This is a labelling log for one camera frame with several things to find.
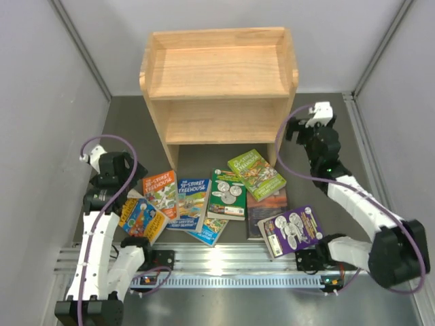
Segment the orange 78-Storey Treehouse book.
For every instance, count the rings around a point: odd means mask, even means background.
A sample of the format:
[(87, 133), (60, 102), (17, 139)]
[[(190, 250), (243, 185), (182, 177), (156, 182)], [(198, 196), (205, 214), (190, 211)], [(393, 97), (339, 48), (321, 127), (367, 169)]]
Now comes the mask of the orange 78-Storey Treehouse book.
[(144, 178), (143, 195), (171, 221), (179, 219), (177, 177), (174, 170)]

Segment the yellow 130-Storey Treehouse book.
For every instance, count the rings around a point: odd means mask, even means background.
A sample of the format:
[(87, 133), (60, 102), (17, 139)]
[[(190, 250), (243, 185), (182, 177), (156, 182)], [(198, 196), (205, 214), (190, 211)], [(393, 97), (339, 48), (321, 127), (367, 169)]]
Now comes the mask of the yellow 130-Storey Treehouse book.
[(118, 225), (129, 235), (145, 237), (153, 245), (170, 219), (137, 190), (132, 189), (122, 206)]

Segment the lime green 65-Storey Treehouse book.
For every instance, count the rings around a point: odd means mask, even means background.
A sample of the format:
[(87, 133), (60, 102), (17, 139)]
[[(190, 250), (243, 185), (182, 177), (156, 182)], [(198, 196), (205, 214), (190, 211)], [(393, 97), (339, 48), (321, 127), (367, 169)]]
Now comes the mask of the lime green 65-Storey Treehouse book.
[(228, 167), (257, 202), (268, 198), (286, 186), (286, 180), (256, 149), (229, 160)]

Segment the dark green 104-Storey Treehouse book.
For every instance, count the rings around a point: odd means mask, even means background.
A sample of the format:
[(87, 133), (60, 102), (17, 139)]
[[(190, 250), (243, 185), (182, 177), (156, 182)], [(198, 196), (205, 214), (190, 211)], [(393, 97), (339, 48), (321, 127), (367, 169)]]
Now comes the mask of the dark green 104-Storey Treehouse book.
[(231, 171), (214, 169), (207, 217), (231, 221), (244, 221), (246, 216), (246, 187)]

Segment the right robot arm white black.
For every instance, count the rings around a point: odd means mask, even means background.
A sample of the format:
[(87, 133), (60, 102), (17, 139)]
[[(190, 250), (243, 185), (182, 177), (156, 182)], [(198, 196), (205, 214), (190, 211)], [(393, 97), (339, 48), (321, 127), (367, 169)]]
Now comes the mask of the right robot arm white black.
[(423, 224), (405, 220), (366, 191), (339, 159), (341, 144), (333, 128), (334, 114), (308, 120), (288, 117), (286, 139), (296, 133), (310, 164), (306, 176), (329, 199), (340, 205), (365, 231), (367, 242), (344, 234), (326, 236), (317, 245), (317, 261), (325, 269), (341, 262), (367, 272), (385, 289), (415, 278), (424, 283), (431, 272)]

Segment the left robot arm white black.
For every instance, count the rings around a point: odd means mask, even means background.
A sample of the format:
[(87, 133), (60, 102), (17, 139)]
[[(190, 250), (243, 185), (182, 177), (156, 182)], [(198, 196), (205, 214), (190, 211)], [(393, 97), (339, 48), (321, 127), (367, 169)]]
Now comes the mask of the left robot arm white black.
[(129, 236), (109, 262), (114, 232), (128, 193), (147, 169), (127, 152), (106, 152), (97, 145), (84, 161), (96, 170), (83, 198), (83, 235), (71, 286), (54, 315), (63, 325), (121, 325), (124, 298), (135, 273), (154, 260), (147, 238)]

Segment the blue 91-Storey Treehouse book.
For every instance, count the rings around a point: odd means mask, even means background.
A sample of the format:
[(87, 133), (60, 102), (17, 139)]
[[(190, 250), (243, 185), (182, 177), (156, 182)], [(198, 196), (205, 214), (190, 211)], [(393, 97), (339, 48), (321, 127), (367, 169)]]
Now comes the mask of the blue 91-Storey Treehouse book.
[(209, 179), (180, 179), (179, 219), (168, 223), (171, 231), (202, 232), (211, 184)]

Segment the dark sunset cover book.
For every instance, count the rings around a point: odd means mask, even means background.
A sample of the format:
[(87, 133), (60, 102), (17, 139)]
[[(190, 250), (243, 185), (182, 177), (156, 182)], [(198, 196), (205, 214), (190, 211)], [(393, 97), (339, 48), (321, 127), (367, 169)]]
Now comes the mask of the dark sunset cover book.
[(247, 239), (262, 240), (258, 222), (283, 213), (287, 209), (288, 200), (285, 188), (259, 202), (247, 193)]

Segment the purple Treehouse book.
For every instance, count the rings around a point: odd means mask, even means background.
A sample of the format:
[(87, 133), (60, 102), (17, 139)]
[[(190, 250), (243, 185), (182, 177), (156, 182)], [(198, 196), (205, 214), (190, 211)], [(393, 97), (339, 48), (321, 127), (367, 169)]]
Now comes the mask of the purple Treehouse book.
[(258, 227), (272, 259), (316, 245), (324, 237), (310, 205), (260, 220)]

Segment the blue 26-Storey Treehouse book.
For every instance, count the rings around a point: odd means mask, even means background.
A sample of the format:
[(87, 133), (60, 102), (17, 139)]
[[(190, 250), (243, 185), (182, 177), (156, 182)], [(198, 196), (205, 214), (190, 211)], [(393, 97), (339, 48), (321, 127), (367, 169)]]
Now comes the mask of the blue 26-Storey Treehouse book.
[(200, 232), (186, 231), (186, 233), (208, 247), (214, 247), (228, 222), (229, 220), (206, 218)]

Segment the wooden two-tier bookshelf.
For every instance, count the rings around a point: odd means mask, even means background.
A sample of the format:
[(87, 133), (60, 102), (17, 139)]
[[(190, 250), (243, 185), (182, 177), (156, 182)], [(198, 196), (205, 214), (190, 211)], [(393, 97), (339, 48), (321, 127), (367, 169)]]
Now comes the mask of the wooden two-tier bookshelf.
[(289, 29), (205, 29), (151, 33), (139, 85), (172, 168), (183, 145), (264, 143), (275, 164), (298, 78)]

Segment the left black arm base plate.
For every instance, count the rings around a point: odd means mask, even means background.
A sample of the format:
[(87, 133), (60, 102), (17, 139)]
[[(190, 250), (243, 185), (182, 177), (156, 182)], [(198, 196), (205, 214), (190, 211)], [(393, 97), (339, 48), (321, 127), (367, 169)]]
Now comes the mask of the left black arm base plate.
[(173, 269), (175, 263), (175, 252), (173, 250), (152, 250), (145, 254), (145, 262), (139, 267), (139, 272), (145, 272), (159, 266), (166, 266)]

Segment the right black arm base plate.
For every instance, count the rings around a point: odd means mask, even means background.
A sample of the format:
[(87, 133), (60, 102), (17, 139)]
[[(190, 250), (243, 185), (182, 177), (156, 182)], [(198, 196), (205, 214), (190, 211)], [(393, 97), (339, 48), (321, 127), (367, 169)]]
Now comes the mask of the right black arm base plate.
[(323, 271), (339, 272), (339, 264), (329, 260), (325, 255), (319, 254), (315, 249), (304, 249), (295, 252), (296, 269), (309, 275)]

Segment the aluminium mounting rail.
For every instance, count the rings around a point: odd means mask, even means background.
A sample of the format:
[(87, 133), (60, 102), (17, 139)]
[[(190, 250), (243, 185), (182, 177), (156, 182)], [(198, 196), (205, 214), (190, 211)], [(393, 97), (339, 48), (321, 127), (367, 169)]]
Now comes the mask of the aluminium mounting rail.
[[(206, 247), (198, 243), (168, 243), (155, 246), (158, 251), (173, 251), (172, 272), (176, 274), (228, 276), (228, 275), (272, 275), (272, 274), (301, 274), (296, 266), (293, 254), (272, 259), (266, 245), (256, 243), (218, 244)], [(89, 252), (84, 255), (85, 247), (64, 248), (60, 250), (54, 271), (57, 274), (77, 274), (84, 268), (104, 266), (111, 268), (114, 264), (121, 267), (130, 266), (139, 269), (144, 258), (144, 250), (138, 246), (127, 246), (118, 249), (118, 258), (112, 251), (104, 256)]]

